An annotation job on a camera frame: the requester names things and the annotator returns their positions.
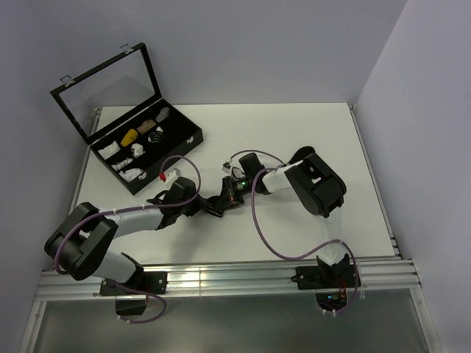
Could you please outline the black sock thin white stripes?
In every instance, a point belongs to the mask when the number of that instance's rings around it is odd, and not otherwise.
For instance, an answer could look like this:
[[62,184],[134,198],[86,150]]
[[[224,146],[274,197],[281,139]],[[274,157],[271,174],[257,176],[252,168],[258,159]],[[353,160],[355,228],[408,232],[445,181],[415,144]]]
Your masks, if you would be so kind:
[[224,215],[224,211],[219,207],[220,196],[212,196],[207,199],[206,205],[203,210],[212,216],[217,218],[222,218]]

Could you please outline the black ankle sock white cuff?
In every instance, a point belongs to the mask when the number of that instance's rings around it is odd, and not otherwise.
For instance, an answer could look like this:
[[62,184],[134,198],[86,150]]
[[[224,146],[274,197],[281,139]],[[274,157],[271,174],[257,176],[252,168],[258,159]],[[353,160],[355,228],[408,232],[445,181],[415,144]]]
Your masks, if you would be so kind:
[[313,146],[303,146],[294,153],[293,157],[286,163],[286,165],[300,164],[314,154],[316,154],[316,150]]

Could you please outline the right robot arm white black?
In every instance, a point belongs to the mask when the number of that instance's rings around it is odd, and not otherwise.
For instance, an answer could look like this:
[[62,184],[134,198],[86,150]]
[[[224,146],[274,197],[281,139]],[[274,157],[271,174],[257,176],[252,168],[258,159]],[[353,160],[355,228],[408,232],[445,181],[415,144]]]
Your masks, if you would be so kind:
[[[213,201],[217,215],[244,203],[250,195],[250,207],[255,229],[266,248],[282,260],[304,260],[316,256],[317,271],[322,284],[333,287],[344,277],[353,259],[341,237],[340,209],[344,203],[347,186],[343,179],[309,146],[299,149],[287,162],[278,160],[279,166],[265,167],[258,150],[243,150],[240,156],[241,176],[226,176],[222,180],[222,191]],[[282,190],[292,190],[307,212],[323,221],[322,243],[314,249],[289,257],[276,251],[261,231],[255,209],[257,195],[271,195]]]

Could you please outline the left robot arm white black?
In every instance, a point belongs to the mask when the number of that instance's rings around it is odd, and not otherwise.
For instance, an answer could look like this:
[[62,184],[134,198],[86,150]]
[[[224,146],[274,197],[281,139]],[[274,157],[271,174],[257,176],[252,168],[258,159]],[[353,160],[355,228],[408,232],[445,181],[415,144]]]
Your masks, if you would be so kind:
[[143,292],[150,286],[144,267],[128,254],[112,252],[113,240],[165,229],[180,216],[191,217],[207,205],[194,182],[181,176],[140,206],[102,211],[83,202],[49,237],[44,251],[58,270],[76,281],[101,277],[108,286],[125,293]]

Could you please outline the white crumpled sock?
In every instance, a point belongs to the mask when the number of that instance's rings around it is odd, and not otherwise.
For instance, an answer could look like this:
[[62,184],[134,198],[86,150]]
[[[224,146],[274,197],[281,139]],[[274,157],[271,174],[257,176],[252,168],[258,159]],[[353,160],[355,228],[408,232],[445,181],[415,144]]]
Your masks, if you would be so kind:
[[138,178],[144,171],[139,168],[131,168],[126,171],[120,171],[118,174],[125,182],[131,182]]

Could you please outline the white grey rolled sock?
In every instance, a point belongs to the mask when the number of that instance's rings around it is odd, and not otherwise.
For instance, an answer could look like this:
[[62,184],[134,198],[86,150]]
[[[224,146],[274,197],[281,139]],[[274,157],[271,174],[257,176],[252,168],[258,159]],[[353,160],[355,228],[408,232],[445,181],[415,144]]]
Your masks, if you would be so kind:
[[132,151],[132,155],[135,159],[139,158],[140,156],[142,156],[145,153],[144,147],[139,143],[132,144],[131,145],[131,151]]

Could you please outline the black white striped rolled sock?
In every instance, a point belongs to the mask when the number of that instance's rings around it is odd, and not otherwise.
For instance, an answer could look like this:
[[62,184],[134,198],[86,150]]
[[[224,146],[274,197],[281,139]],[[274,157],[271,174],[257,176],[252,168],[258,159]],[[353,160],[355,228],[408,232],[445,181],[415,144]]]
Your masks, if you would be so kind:
[[160,143],[164,138],[164,131],[161,126],[158,126],[155,131],[149,133],[147,139],[149,143]]

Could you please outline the white black patterned rolled sock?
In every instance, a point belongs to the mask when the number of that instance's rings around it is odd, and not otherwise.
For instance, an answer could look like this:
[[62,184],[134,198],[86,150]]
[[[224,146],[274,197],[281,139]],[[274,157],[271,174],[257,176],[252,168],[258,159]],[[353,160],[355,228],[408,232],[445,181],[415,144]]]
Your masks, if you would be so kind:
[[111,167],[114,171],[120,171],[132,162],[133,162],[132,158],[127,158],[127,159],[122,160],[121,162],[112,164]]

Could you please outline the yellow rolled sock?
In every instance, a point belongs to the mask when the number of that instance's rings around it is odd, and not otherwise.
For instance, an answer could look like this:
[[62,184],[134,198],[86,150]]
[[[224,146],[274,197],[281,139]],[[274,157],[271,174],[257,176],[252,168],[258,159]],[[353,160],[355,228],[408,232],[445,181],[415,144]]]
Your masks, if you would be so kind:
[[138,134],[138,131],[135,130],[135,129],[130,129],[125,135],[124,137],[121,139],[121,146],[123,147],[126,147],[128,145],[130,145],[131,143],[133,143],[137,137],[139,136]]

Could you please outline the tan rolled sock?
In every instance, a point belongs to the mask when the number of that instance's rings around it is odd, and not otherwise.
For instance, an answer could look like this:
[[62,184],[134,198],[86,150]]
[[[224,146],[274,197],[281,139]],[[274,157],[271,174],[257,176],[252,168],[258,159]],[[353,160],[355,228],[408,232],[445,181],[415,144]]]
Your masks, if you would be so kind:
[[152,128],[154,128],[156,126],[156,122],[154,120],[151,120],[151,119],[148,119],[148,120],[145,120],[138,128],[137,128],[137,131],[144,135],[146,132],[148,132],[149,130],[151,130]]

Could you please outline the black display case with lid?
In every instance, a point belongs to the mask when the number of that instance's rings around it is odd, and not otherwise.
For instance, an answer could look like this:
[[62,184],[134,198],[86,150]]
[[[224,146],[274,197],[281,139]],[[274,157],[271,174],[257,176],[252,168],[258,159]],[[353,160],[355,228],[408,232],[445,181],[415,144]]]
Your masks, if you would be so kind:
[[[160,91],[157,77],[145,43],[122,46],[121,52],[76,77],[65,76],[62,84],[51,91],[51,96],[64,112],[80,137],[98,161],[132,195],[139,193],[158,178],[162,166],[169,167],[172,155],[186,155],[202,144],[203,131],[195,122],[168,102]],[[169,116],[158,123],[155,118],[161,109],[170,109]],[[130,130],[145,120],[156,126],[139,134],[130,145],[120,142]],[[165,138],[160,143],[149,143],[148,135],[161,126]],[[98,150],[116,141],[121,150],[103,159]],[[145,153],[135,159],[131,145],[139,143]],[[132,158],[133,162],[121,171],[139,168],[144,172],[131,182],[125,182],[112,164]]]

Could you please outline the aluminium frame rail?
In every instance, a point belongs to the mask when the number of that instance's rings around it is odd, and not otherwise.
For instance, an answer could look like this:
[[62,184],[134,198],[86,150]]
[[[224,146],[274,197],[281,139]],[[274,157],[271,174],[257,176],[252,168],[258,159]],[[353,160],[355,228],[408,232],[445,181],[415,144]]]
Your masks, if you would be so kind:
[[[244,296],[297,293],[291,281],[298,266],[315,265],[315,261],[271,261],[203,265],[159,265],[147,271],[167,273],[165,299],[209,296]],[[361,260],[361,290],[416,289],[422,284],[412,260]],[[89,277],[77,282],[52,271],[41,274],[36,302],[112,300],[99,294],[102,280]]]

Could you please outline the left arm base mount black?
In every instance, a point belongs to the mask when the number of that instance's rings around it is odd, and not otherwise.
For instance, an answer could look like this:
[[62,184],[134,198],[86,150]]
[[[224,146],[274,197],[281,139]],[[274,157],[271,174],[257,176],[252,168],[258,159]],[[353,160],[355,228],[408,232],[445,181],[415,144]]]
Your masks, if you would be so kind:
[[[144,271],[133,275],[124,284],[111,279],[103,279],[99,295],[115,297],[115,312],[119,319],[130,324],[146,324],[163,316],[167,302],[162,297],[166,293],[167,273],[165,271]],[[157,313],[144,318],[144,312],[151,302],[158,302]]]

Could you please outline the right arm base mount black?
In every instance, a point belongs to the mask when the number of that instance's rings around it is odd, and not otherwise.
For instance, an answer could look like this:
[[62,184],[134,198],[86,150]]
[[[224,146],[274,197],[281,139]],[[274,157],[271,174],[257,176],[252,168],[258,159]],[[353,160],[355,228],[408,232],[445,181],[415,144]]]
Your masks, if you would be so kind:
[[327,265],[298,266],[291,281],[298,290],[315,290],[317,304],[327,311],[343,309],[348,304],[347,290],[361,285],[353,265],[340,270]]

